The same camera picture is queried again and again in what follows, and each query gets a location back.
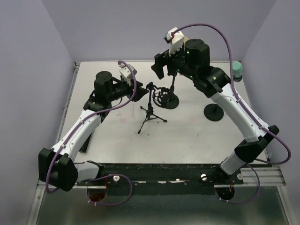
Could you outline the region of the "black silver-head microphone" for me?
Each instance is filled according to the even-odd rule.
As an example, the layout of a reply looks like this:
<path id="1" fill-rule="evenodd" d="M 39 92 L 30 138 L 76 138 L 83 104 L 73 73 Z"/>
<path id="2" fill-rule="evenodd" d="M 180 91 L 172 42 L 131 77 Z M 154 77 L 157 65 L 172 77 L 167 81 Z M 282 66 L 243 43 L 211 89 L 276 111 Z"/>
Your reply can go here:
<path id="1" fill-rule="evenodd" d="M 80 153 L 86 153 L 87 152 L 87 149 L 89 147 L 89 143 L 90 143 L 90 140 L 91 140 L 91 136 L 92 135 L 89 135 L 89 137 L 86 139 L 86 141 L 81 146 L 81 148 L 79 150 Z"/>

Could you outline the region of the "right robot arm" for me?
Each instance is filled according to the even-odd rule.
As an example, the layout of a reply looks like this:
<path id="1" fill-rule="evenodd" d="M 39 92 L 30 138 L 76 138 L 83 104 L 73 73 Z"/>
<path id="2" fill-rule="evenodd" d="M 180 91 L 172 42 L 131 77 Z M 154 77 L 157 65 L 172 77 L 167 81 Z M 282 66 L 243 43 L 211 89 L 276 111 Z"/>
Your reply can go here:
<path id="1" fill-rule="evenodd" d="M 194 86 L 217 104 L 234 122 L 242 133 L 243 141 L 234 149 L 216 171 L 218 182 L 225 184 L 233 173 L 243 165 L 253 162 L 279 133 L 277 126 L 264 121 L 255 123 L 258 116 L 231 88 L 229 76 L 220 68 L 210 65 L 210 48 L 201 39 L 183 43 L 173 54 L 166 50 L 154 57 L 152 70 L 159 79 L 164 77 L 163 68 L 169 75 L 181 74 L 190 79 Z"/>

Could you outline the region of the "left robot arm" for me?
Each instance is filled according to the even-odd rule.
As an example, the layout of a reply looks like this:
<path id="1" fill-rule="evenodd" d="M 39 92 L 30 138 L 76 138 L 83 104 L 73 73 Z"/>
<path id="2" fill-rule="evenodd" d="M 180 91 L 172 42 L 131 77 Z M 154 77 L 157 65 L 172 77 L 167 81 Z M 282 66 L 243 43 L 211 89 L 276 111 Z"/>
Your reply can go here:
<path id="1" fill-rule="evenodd" d="M 84 104 L 83 110 L 72 128 L 50 149 L 43 148 L 38 155 L 39 180 L 50 186 L 69 191 L 79 181 L 89 180 L 93 185 L 103 182 L 104 174 L 98 163 L 87 161 L 75 164 L 74 160 L 94 130 L 113 110 L 112 101 L 128 97 L 137 102 L 147 90 L 136 80 L 137 71 L 125 67 L 120 69 L 120 79 L 108 71 L 96 74 L 94 90 Z"/>

